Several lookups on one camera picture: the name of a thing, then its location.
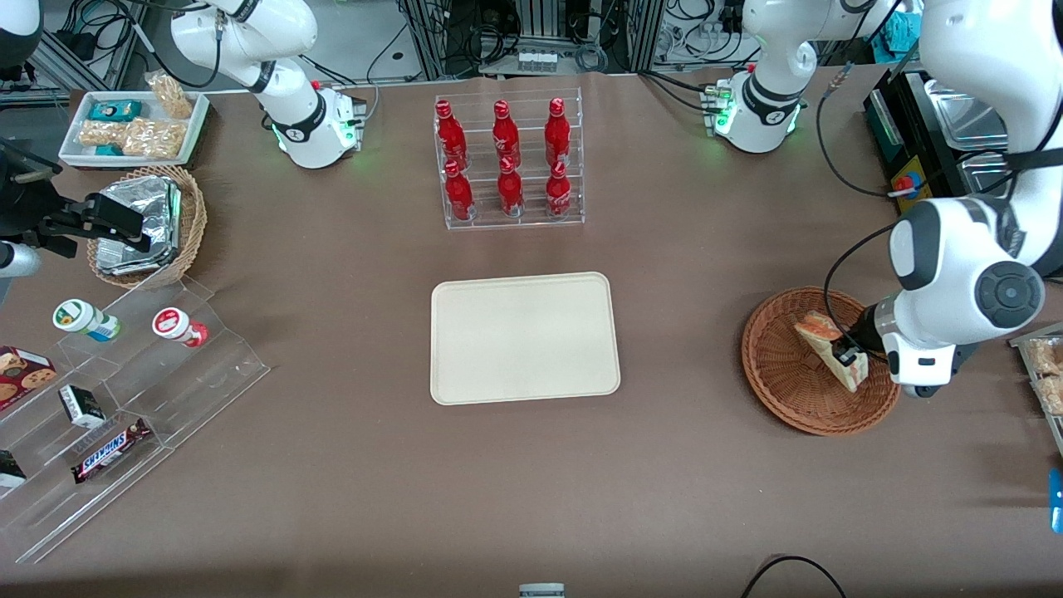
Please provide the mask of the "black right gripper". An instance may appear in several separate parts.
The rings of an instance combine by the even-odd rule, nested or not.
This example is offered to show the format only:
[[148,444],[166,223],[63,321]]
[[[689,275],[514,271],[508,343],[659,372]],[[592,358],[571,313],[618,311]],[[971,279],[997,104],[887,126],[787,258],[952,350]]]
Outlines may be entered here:
[[63,167],[49,159],[2,141],[1,238],[9,243],[43,247],[56,255],[75,255],[72,236],[106,239],[137,252],[148,252],[151,238],[144,232],[144,215],[103,193],[84,197],[77,204],[82,221],[64,223],[49,218],[63,208],[51,178]]

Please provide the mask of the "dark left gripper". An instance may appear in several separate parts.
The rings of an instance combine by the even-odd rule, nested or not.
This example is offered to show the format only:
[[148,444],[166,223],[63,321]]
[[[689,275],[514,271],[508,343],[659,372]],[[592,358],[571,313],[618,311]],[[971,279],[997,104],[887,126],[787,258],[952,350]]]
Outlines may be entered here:
[[862,311],[854,328],[848,330],[853,345],[834,345],[834,357],[844,368],[850,368],[861,351],[878,360],[898,360],[896,347],[889,347],[885,334],[896,332],[895,298],[882,298]]

